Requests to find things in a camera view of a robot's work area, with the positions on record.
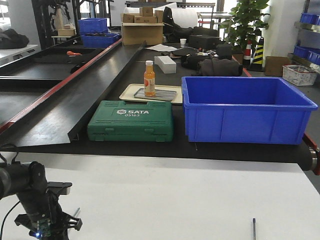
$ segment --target metal tray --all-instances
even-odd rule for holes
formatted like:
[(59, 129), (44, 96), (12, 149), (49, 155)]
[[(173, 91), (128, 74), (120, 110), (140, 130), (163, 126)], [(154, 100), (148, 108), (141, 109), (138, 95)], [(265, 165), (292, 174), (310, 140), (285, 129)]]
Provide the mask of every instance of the metal tray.
[(171, 102), (173, 99), (175, 99), (176, 95), (177, 95), (176, 91), (156, 89), (155, 96), (146, 96), (145, 89), (140, 88), (133, 96), (137, 99), (151, 99), (151, 100)]

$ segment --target sata logo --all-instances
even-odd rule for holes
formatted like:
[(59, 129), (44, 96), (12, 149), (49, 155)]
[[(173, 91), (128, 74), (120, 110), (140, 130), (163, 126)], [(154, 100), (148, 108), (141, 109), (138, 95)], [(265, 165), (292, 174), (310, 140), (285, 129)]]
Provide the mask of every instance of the sata logo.
[(127, 111), (126, 110), (124, 110), (124, 109), (120, 109), (120, 110), (118, 110), (118, 111), (116, 111), (116, 113), (117, 114), (126, 114), (127, 113)]
[(120, 109), (118, 111), (116, 111), (117, 114), (149, 114), (149, 111), (147, 110), (124, 110), (124, 109)]

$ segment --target white basket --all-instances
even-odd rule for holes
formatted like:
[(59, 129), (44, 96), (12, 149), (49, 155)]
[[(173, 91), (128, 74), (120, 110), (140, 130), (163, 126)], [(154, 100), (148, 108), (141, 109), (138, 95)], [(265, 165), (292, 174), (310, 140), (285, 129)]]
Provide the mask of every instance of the white basket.
[(302, 65), (285, 65), (282, 77), (296, 86), (310, 86), (315, 83), (317, 73)]

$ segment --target orange juice bottle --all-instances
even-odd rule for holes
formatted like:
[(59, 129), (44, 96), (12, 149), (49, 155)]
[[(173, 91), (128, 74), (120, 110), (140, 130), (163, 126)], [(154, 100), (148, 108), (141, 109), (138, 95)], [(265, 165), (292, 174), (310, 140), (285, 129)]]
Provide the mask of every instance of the orange juice bottle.
[(154, 62), (145, 61), (145, 72), (144, 72), (144, 95), (145, 96), (155, 96), (155, 72), (154, 72)]

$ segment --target orange tool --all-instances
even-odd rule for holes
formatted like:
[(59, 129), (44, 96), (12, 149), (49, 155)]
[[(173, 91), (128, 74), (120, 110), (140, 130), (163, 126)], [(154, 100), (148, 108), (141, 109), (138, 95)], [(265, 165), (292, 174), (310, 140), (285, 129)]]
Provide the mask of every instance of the orange tool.
[(68, 56), (80, 56), (80, 55), (82, 55), (82, 54), (79, 53), (79, 52), (73, 52), (73, 51), (67, 51), (66, 54), (67, 54)]

